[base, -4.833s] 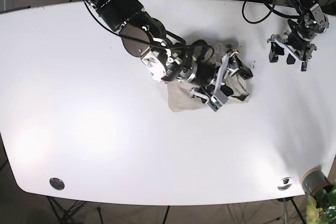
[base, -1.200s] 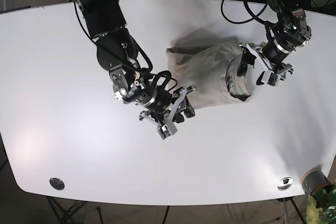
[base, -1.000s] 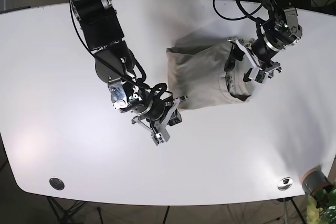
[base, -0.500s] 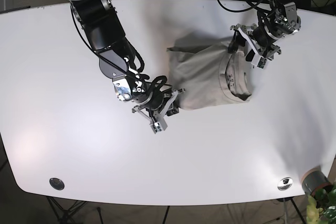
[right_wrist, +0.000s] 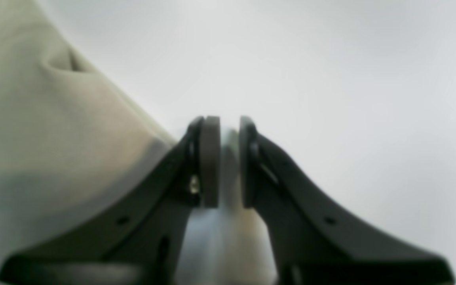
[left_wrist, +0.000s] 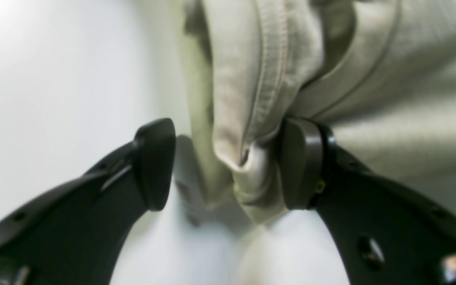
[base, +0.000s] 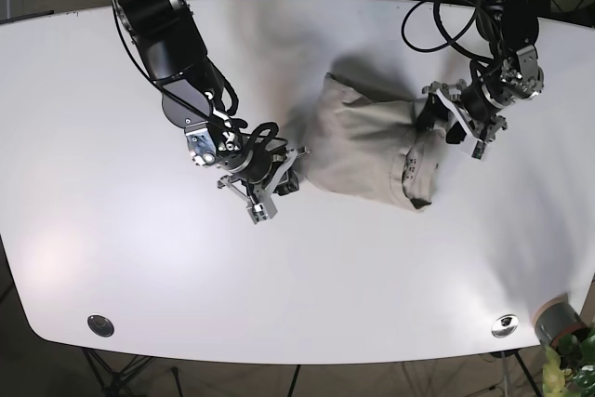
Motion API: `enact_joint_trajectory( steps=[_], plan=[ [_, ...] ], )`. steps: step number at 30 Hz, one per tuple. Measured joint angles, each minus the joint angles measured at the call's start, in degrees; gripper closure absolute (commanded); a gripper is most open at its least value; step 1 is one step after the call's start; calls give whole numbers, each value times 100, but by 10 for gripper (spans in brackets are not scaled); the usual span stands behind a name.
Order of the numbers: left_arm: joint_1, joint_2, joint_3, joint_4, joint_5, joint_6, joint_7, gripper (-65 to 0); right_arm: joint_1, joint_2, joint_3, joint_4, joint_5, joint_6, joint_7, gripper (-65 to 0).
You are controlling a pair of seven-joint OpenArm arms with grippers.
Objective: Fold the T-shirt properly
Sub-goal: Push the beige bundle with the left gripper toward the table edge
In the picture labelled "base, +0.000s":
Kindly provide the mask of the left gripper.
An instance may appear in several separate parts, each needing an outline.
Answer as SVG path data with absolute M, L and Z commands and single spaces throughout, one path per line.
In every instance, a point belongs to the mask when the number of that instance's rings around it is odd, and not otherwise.
M 518 100 L 531 100 L 544 88 L 544 73 L 535 48 L 508 52 L 501 59 L 480 58 L 464 48 L 456 51 L 469 58 L 471 83 L 453 85 L 432 82 L 422 89 L 416 105 L 417 133 L 445 125 L 447 138 L 464 138 L 463 153 L 482 160 L 496 133 L 506 130 L 505 118 L 497 115 Z

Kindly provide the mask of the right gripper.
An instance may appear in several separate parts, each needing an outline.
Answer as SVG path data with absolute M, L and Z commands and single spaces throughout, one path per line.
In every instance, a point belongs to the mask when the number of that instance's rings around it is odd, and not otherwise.
M 228 176 L 218 180 L 218 188 L 227 188 L 243 200 L 249 217 L 259 224 L 277 215 L 272 194 L 284 196 L 299 190 L 293 165 L 310 150 L 306 146 L 284 148 L 280 154 L 279 147 L 271 146 L 279 132 L 274 122 L 263 123 L 249 134 L 242 131 L 246 127 L 246 122 L 225 114 L 209 120 L 184 115 L 184 135 L 193 162 L 225 170 Z

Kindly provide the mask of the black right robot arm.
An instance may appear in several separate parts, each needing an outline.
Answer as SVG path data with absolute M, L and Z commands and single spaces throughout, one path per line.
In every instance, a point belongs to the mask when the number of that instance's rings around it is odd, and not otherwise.
M 161 93 L 193 162 L 225 170 L 218 187 L 238 195 L 254 223 L 273 218 L 273 195 L 299 189 L 293 165 L 306 149 L 289 147 L 274 122 L 250 129 L 237 117 L 238 96 L 209 58 L 187 0 L 112 0 L 112 13 L 119 36 L 132 40 L 126 54 Z

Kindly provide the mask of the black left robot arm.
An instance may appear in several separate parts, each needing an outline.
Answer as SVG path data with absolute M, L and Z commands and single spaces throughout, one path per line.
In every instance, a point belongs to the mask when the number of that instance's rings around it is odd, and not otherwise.
M 529 0 L 467 0 L 473 12 L 463 29 L 477 28 L 490 50 L 484 57 L 460 45 L 460 33 L 446 31 L 443 1 L 432 2 L 433 21 L 444 40 L 441 47 L 451 47 L 469 60 L 470 79 L 454 84 L 434 81 L 425 86 L 422 92 L 427 99 L 416 126 L 426 131 L 445 121 L 446 142 L 481 160 L 497 132 L 508 127 L 502 112 L 543 91 L 544 73 L 536 50 L 538 17 Z

